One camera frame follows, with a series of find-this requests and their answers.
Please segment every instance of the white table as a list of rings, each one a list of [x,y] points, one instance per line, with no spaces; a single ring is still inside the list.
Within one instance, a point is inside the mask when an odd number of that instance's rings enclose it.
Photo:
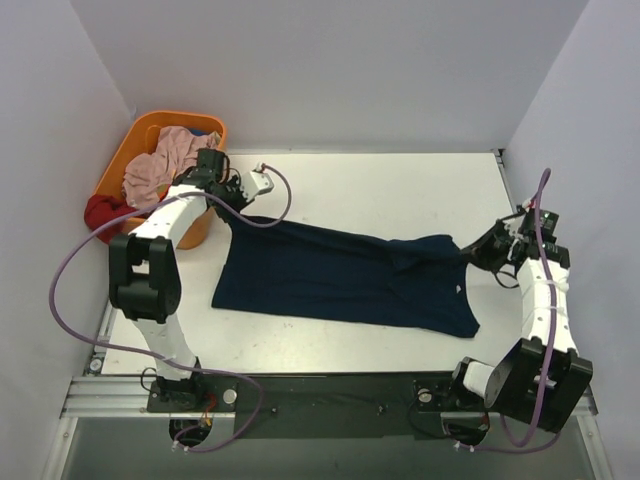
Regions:
[[[476,240],[511,213],[491,153],[235,155],[240,171],[265,162],[293,189],[289,220],[385,239],[438,233],[458,246]],[[278,216],[285,189],[257,199],[244,213]],[[199,247],[178,251],[182,301],[178,310],[187,343],[203,367],[251,373],[392,372],[452,370],[465,356],[497,363],[520,337],[519,291],[467,269],[469,303],[480,323],[473,339],[411,328],[281,317],[211,308],[231,233],[214,219]],[[118,312],[111,341],[147,348]],[[107,351],[103,374],[135,374],[154,366],[141,355]]]

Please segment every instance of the white wall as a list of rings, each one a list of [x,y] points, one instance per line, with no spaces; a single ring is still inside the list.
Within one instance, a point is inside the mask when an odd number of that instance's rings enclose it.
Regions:
[[[72,0],[128,105],[234,149],[506,146],[586,0]]]
[[[35,479],[89,353],[54,324],[49,281],[87,233],[85,202],[129,118],[67,1],[4,2],[0,26],[0,477]],[[59,298],[70,322],[93,333],[106,250],[86,250]]]
[[[545,166],[544,205],[571,250],[570,317],[594,361],[598,421],[616,478],[640,472],[640,4],[591,0],[507,147],[524,198]]]

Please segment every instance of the orange laundry basket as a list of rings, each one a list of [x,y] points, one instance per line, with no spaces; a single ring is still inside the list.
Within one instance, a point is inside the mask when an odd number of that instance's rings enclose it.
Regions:
[[[158,145],[160,129],[169,126],[193,128],[206,133],[218,132],[220,143],[218,149],[223,150],[227,139],[227,129],[224,123],[216,117],[199,115],[197,113],[157,111],[147,113],[138,118],[131,126],[129,133],[118,148],[111,163],[105,170],[100,183],[94,190],[94,195],[111,195],[123,199],[122,180],[124,171],[131,160],[141,153],[153,153]],[[178,248],[188,250],[200,245],[209,233],[213,209],[202,214],[187,230],[178,244]],[[129,233],[144,222],[144,218],[130,218],[124,222],[124,233]]]

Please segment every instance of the blue cloth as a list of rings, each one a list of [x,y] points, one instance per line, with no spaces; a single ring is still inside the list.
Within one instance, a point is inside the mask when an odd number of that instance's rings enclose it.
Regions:
[[[202,130],[198,130],[197,128],[188,128],[187,130],[189,130],[196,137],[201,137],[203,135],[209,135],[207,132],[203,132]]]
[[[266,223],[272,219],[248,217]],[[471,338],[467,262],[449,235],[382,240],[283,221],[231,218],[232,241],[212,306]]]

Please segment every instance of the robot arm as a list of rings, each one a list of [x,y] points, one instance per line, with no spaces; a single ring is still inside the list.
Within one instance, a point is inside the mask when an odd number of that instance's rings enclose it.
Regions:
[[[198,152],[196,167],[181,175],[169,188],[167,197],[186,192],[213,193],[236,211],[273,190],[273,182],[260,166],[241,177],[223,181],[223,166],[228,157],[218,150]],[[180,365],[199,366],[187,345],[177,317],[181,296],[174,247],[193,222],[207,209],[217,205],[204,196],[180,198],[155,210],[128,235],[118,235],[109,244],[109,298],[122,309],[144,336],[149,348]],[[219,216],[226,218],[222,209]],[[143,263],[148,271],[134,269]],[[197,374],[156,361],[160,391],[193,403],[201,392]]]
[[[571,415],[593,375],[590,361],[578,356],[569,330],[566,294],[569,289],[569,252],[553,236],[558,215],[541,211],[541,230],[552,280],[545,274],[534,230],[533,208],[520,207],[523,220],[517,231],[505,219],[463,250],[477,267],[496,274],[509,264],[516,270],[522,295],[522,336],[496,366],[471,358],[459,363],[451,391],[463,402],[482,401],[487,410],[528,423],[536,408],[536,393],[547,348],[552,348],[538,427],[557,433]],[[549,283],[556,290],[552,304]],[[556,312],[553,345],[548,345],[551,312]]]

